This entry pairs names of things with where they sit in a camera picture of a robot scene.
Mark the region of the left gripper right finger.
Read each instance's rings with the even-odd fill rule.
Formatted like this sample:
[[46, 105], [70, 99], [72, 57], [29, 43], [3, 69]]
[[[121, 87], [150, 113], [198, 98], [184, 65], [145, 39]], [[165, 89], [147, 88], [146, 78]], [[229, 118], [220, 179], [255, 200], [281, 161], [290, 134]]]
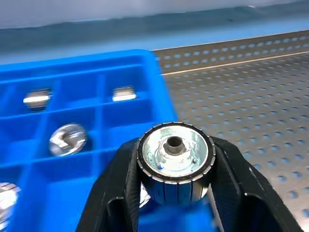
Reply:
[[224, 232], [300, 232], [269, 181], [227, 140], [212, 137], [216, 161], [211, 188]]

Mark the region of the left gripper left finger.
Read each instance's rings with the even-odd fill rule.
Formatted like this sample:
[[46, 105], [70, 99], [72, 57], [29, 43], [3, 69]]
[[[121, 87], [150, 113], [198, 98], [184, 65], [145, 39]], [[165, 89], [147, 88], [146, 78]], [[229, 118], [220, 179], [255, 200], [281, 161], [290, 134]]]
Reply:
[[139, 223], [141, 178], [137, 139], [123, 143], [94, 182], [76, 230], [136, 232]]

